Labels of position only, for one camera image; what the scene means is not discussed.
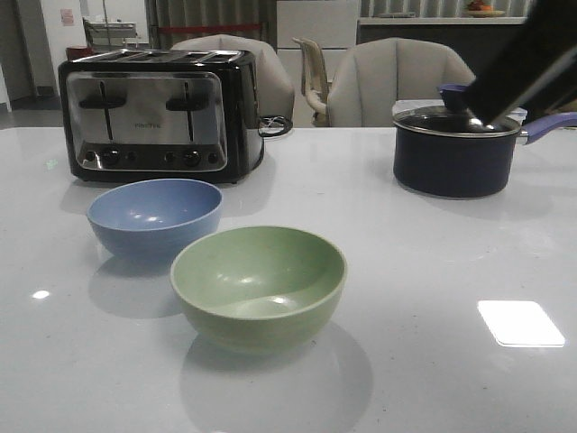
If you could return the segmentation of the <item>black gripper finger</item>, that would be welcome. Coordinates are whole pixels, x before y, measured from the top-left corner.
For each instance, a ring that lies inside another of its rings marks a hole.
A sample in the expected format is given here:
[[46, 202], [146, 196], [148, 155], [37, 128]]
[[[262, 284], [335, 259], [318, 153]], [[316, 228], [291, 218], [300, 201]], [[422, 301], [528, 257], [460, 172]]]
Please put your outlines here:
[[526, 20], [463, 91], [483, 123], [512, 109], [544, 112], [576, 100], [576, 3], [535, 1]]

